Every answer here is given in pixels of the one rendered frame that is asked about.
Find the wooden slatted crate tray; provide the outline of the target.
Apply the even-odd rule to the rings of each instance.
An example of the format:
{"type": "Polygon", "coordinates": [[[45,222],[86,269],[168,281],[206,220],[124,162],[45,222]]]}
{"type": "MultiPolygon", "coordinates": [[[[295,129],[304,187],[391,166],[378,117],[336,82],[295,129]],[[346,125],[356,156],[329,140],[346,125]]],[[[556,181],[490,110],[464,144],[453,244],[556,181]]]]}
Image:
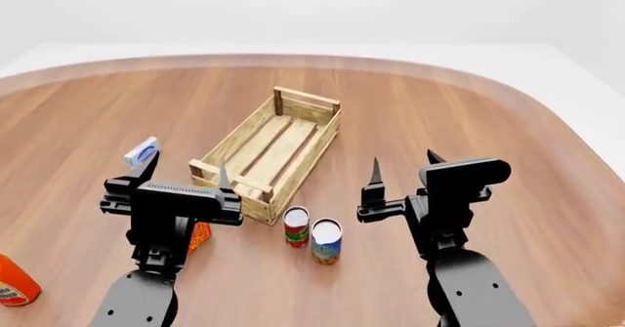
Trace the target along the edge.
{"type": "Polygon", "coordinates": [[[276,86],[202,159],[188,162],[195,185],[215,186],[226,168],[244,215],[273,225],[338,135],[339,101],[276,86]]]}

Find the red orange ketchup bottle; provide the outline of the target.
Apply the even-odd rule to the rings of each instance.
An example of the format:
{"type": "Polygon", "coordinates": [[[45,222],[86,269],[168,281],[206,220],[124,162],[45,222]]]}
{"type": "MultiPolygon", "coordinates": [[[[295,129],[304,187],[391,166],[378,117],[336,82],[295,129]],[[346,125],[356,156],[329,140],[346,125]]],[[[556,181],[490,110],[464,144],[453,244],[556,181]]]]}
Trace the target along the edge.
{"type": "Polygon", "coordinates": [[[26,306],[37,300],[41,292],[40,285],[25,270],[0,254],[0,305],[26,306]]]}

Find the small blue white box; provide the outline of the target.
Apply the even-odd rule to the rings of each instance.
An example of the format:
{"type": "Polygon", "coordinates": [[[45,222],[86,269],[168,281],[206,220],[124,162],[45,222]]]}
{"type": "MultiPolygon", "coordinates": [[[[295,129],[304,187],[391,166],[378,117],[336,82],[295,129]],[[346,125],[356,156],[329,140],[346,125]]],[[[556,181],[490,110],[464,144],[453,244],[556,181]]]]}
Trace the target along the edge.
{"type": "Polygon", "coordinates": [[[136,168],[146,162],[150,156],[159,150],[159,139],[156,136],[150,136],[125,153],[124,159],[129,168],[136,168]]]}

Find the orange patterned carton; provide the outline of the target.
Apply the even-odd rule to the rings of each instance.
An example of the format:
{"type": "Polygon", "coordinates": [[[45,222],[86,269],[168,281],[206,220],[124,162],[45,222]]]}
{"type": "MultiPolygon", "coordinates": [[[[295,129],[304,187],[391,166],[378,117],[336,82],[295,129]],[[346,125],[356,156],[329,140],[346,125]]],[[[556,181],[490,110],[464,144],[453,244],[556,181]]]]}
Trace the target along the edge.
{"type": "Polygon", "coordinates": [[[208,240],[212,235],[212,229],[210,224],[207,223],[196,223],[194,224],[190,242],[188,245],[188,253],[192,253],[196,250],[201,244],[208,240]]]}

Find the blue yellow labelled tin can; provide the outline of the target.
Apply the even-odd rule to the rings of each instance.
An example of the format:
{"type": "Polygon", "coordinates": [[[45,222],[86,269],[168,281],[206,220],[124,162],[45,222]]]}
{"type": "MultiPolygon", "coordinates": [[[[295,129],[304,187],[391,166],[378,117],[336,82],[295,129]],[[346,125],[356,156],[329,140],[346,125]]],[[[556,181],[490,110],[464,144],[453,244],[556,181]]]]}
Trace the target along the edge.
{"type": "Polygon", "coordinates": [[[321,218],[312,225],[312,256],[321,265],[334,265],[342,249],[343,229],[331,218],[321,218]]]}

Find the red labelled tin can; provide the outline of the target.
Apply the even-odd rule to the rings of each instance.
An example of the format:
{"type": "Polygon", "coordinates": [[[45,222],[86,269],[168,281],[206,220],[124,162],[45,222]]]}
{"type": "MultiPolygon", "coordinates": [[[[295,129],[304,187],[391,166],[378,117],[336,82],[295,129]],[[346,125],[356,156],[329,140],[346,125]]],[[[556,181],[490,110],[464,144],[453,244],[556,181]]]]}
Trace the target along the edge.
{"type": "Polygon", "coordinates": [[[282,217],[284,238],[289,247],[305,247],[310,241],[310,214],[302,206],[291,206],[282,217]]]}

